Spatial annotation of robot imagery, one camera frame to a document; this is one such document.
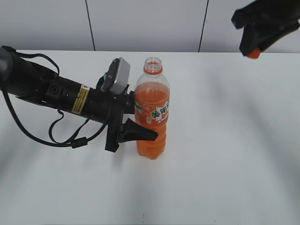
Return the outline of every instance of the black robotic arm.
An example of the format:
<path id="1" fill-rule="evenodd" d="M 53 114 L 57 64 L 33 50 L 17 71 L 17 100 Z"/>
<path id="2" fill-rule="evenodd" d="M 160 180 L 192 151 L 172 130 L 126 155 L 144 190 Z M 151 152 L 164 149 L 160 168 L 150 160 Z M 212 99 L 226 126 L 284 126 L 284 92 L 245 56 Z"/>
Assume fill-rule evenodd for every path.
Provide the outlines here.
<path id="1" fill-rule="evenodd" d="M 244 56 L 258 58 L 260 53 L 300 24 L 300 0 L 256 0 L 236 10 L 232 22 L 244 28 L 240 51 Z"/>
<path id="2" fill-rule="evenodd" d="M 46 58 L 58 72 L 22 59 L 34 57 Z M 122 123 L 123 114 L 135 113 L 134 92 L 127 94 L 129 71 L 130 65 L 123 58 L 114 59 L 94 89 L 60 77 L 58 66 L 43 54 L 24 54 L 7 46 L 0 48 L 0 90 L 15 122 L 29 138 L 53 147 L 77 148 L 87 145 L 106 125 L 108 130 L 105 149 L 108 151 L 115 152 L 119 143 L 127 141 L 154 141 L 158 136 L 156 132 L 143 128 L 130 119 Z M 11 105 L 8 93 L 27 102 L 57 109 L 62 115 L 62 111 L 65 111 L 87 118 L 86 123 L 88 120 L 94 120 L 103 125 L 90 138 L 76 139 L 80 130 L 78 129 L 66 142 L 46 142 L 36 138 L 23 127 Z M 49 129 L 49 136 L 53 141 L 52 128 L 55 123 Z"/>

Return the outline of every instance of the orange gripper tip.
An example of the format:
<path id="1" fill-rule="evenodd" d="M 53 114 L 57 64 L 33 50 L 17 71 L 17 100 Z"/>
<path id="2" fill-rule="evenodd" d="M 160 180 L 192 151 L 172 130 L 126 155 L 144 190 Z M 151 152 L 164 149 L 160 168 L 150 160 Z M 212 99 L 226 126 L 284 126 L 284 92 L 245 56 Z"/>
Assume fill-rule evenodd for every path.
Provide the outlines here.
<path id="1" fill-rule="evenodd" d="M 251 59 L 258 59 L 262 51 L 259 48 L 256 48 L 251 52 L 248 57 Z"/>

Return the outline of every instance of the yellow label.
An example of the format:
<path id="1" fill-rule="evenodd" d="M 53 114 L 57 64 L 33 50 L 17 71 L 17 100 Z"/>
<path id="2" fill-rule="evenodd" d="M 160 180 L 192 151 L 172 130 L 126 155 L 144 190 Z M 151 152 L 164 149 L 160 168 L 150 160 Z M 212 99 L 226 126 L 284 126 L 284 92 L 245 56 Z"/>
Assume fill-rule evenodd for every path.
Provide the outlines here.
<path id="1" fill-rule="evenodd" d="M 75 113 L 78 115 L 81 114 L 81 111 L 83 110 L 83 106 L 86 101 L 86 98 L 88 97 L 89 91 L 90 91 L 89 87 L 87 87 L 83 84 L 81 85 L 80 91 L 78 92 L 78 95 L 77 95 L 77 99 L 75 100 L 74 105 L 73 105 L 72 113 Z"/>

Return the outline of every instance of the orange soda bottle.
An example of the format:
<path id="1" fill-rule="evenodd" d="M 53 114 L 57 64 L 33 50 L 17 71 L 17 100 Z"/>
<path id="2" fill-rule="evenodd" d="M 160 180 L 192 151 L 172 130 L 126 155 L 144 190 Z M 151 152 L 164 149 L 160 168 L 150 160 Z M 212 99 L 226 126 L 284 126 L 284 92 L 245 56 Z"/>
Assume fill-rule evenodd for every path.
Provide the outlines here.
<path id="1" fill-rule="evenodd" d="M 147 58 L 135 86 L 135 121 L 158 133 L 155 141 L 137 141 L 140 156 L 156 159 L 165 150 L 170 85 L 157 57 Z"/>

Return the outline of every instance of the white table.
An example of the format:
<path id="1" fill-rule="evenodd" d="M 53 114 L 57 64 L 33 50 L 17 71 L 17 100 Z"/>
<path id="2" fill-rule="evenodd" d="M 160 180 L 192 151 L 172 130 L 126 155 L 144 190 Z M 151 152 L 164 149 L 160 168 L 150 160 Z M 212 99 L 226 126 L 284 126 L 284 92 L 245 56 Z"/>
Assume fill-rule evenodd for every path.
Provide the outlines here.
<path id="1" fill-rule="evenodd" d="M 300 54 L 41 52 L 92 87 L 122 56 L 131 90 L 145 58 L 160 57 L 171 86 L 167 146 L 155 161 L 134 142 L 105 151 L 104 133 L 75 150 L 43 146 L 1 96 L 0 224 L 300 224 Z M 57 112 L 11 98 L 25 127 L 48 140 Z M 54 134 L 66 139 L 83 121 L 67 113 Z"/>

